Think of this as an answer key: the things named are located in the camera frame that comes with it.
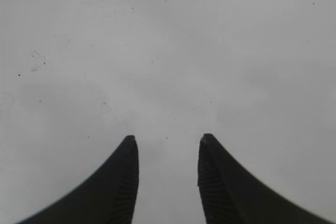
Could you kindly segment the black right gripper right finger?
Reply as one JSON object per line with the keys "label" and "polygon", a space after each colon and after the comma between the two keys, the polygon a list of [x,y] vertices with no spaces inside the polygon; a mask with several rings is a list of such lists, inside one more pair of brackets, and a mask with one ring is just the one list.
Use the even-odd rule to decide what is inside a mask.
{"label": "black right gripper right finger", "polygon": [[262,183],[211,133],[200,140],[197,173],[206,223],[328,223]]}

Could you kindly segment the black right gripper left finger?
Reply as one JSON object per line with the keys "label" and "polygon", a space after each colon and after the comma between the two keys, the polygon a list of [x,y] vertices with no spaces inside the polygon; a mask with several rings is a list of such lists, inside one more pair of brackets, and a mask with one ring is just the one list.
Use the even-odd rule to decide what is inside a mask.
{"label": "black right gripper left finger", "polygon": [[83,183],[22,223],[131,223],[139,187],[139,151],[126,136]]}

